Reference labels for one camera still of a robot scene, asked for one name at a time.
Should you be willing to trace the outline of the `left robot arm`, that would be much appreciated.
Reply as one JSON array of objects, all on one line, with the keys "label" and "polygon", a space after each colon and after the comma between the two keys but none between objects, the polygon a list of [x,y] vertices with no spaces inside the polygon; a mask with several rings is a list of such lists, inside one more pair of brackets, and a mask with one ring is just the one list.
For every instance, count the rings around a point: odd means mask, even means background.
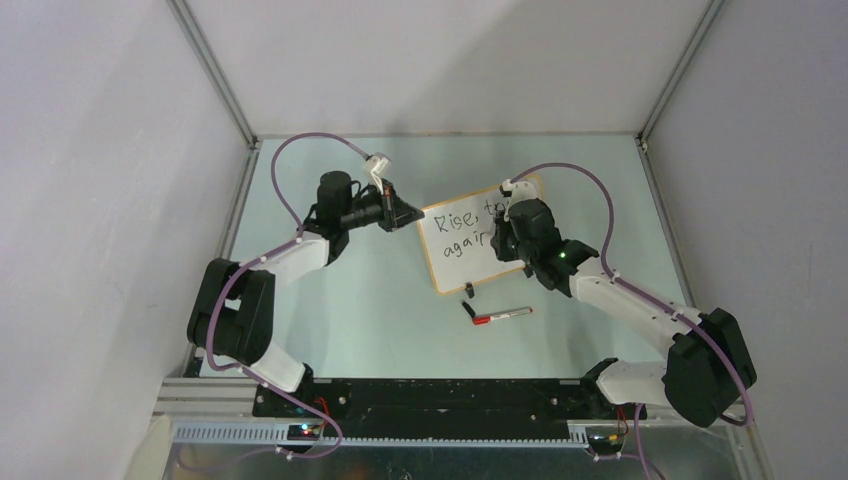
[{"label": "left robot arm", "polygon": [[354,229],[375,224],[391,233],[424,217],[386,179],[359,191],[354,183],[343,171],[322,175],[316,201],[291,240],[247,262],[210,261],[188,320],[190,344],[230,358],[230,367],[247,369],[267,388],[277,387],[278,404],[292,416],[312,411],[316,390],[304,382],[311,368],[273,338],[277,289],[333,263]]}]

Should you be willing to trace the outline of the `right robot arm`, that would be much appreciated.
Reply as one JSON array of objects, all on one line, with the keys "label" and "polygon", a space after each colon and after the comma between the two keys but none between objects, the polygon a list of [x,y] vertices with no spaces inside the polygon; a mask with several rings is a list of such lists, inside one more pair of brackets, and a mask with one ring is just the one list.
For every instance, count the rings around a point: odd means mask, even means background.
[{"label": "right robot arm", "polygon": [[606,418],[620,405],[670,407],[698,427],[728,421],[727,410],[757,379],[741,329],[729,312],[703,313],[662,300],[604,270],[600,254],[561,237],[547,204],[523,200],[494,218],[498,260],[520,260],[550,291],[600,309],[636,332],[658,361],[600,361],[581,379],[585,411]]}]

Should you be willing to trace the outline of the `yellow framed whiteboard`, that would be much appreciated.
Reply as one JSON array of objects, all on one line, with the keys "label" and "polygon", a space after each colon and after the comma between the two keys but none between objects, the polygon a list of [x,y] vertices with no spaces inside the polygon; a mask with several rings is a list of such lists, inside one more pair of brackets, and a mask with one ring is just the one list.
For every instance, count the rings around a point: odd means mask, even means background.
[{"label": "yellow framed whiteboard", "polygon": [[467,285],[490,281],[524,268],[520,260],[496,258],[490,240],[495,217],[508,198],[498,185],[432,204],[417,223],[430,276],[441,295],[460,292]]}]

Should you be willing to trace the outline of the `black marker cap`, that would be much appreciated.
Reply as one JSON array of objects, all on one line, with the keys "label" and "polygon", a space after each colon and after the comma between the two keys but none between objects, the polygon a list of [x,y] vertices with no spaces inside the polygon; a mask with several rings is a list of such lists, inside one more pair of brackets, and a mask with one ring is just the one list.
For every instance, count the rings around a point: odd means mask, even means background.
[{"label": "black marker cap", "polygon": [[467,314],[469,315],[469,317],[470,317],[470,318],[475,318],[475,317],[476,317],[476,312],[475,312],[475,310],[473,309],[473,307],[472,307],[472,306],[471,306],[468,302],[466,302],[466,301],[462,301],[462,302],[461,302],[461,306],[462,306],[462,307],[463,307],[463,309],[467,312]]}]

